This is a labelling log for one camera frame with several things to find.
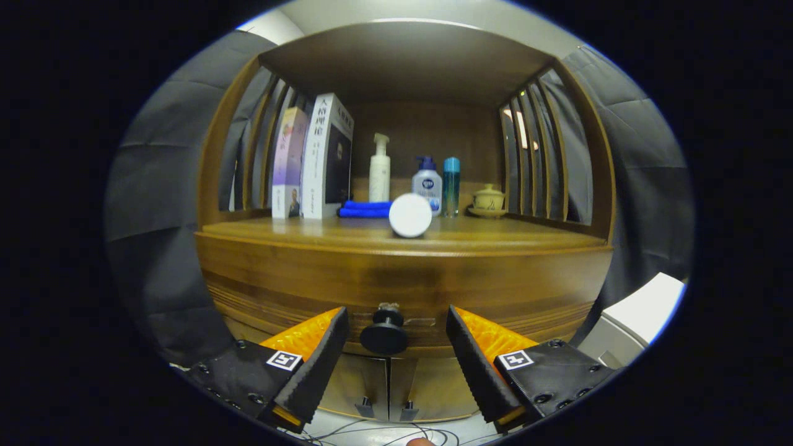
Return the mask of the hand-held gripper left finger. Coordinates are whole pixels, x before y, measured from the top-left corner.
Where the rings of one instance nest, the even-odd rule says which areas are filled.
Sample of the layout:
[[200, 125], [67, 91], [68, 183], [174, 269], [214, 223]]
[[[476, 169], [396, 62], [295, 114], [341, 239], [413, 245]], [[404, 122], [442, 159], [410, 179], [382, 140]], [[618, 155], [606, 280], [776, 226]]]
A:
[[238, 339], [184, 370], [198, 389], [247, 417], [301, 434], [312, 422], [349, 334], [346, 307], [260, 343]]

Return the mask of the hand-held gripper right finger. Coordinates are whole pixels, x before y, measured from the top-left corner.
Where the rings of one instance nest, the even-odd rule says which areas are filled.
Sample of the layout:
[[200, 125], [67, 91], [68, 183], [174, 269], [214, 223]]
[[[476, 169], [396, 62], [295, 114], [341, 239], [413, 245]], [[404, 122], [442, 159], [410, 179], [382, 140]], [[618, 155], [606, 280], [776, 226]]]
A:
[[498, 434], [563, 410], [617, 372], [562, 339], [533, 341], [454, 305], [445, 332], [479, 411]]

